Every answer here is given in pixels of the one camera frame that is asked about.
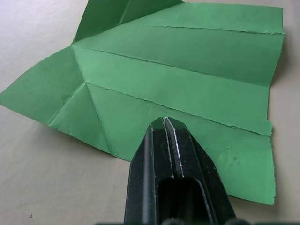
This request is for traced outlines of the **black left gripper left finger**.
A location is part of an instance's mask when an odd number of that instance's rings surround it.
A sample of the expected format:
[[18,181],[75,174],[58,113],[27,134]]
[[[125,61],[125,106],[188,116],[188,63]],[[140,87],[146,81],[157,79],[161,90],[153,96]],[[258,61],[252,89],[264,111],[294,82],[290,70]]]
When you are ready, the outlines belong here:
[[149,124],[129,169],[124,223],[158,225],[159,185],[173,179],[172,160],[163,118]]

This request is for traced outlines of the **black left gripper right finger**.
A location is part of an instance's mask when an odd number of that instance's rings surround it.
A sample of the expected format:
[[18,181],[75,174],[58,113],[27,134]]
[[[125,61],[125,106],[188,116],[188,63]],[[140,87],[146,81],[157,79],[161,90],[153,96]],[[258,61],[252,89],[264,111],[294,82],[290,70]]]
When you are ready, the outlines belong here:
[[166,117],[179,185],[177,217],[190,224],[224,225],[235,219],[217,169],[186,125]]

